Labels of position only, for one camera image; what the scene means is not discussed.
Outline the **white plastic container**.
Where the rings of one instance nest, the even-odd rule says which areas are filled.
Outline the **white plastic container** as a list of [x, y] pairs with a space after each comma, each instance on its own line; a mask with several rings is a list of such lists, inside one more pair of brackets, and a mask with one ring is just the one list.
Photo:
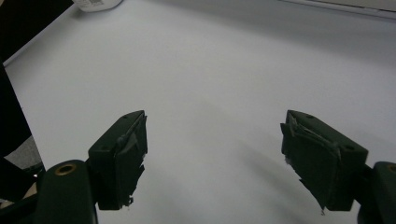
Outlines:
[[96, 12], [118, 6], [123, 0], [72, 0], [84, 12]]

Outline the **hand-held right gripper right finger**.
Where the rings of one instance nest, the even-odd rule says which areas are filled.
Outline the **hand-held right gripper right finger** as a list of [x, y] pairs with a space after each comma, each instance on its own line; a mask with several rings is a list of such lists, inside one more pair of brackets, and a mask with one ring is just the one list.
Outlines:
[[331, 211], [350, 210], [354, 181], [364, 169], [368, 150], [300, 111], [289, 110], [280, 128], [281, 152], [319, 206]]

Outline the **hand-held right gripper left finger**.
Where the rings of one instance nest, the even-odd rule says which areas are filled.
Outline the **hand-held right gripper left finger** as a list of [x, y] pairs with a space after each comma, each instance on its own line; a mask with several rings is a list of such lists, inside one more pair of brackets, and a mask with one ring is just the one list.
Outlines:
[[101, 210], [120, 210], [133, 202], [148, 153], [144, 110], [121, 116], [89, 149], [94, 198]]

